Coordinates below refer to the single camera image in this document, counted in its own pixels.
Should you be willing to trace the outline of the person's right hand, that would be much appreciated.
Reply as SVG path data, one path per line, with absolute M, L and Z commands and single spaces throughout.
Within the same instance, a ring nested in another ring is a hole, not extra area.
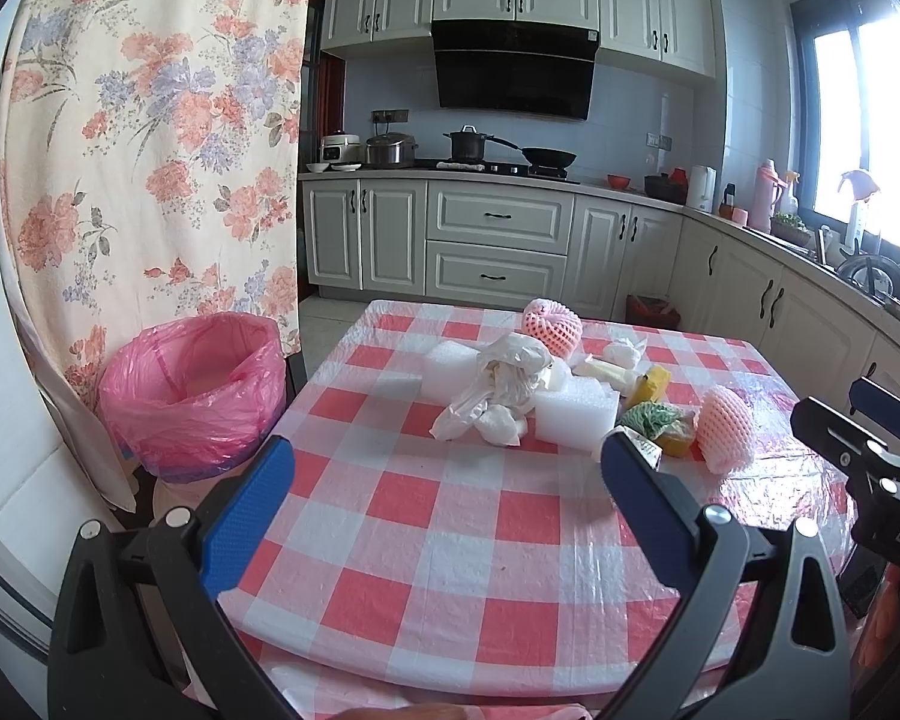
M 864 670 L 878 668 L 886 658 L 891 634 L 900 618 L 900 567 L 888 566 L 880 593 L 873 601 L 870 614 L 857 647 L 857 665 Z

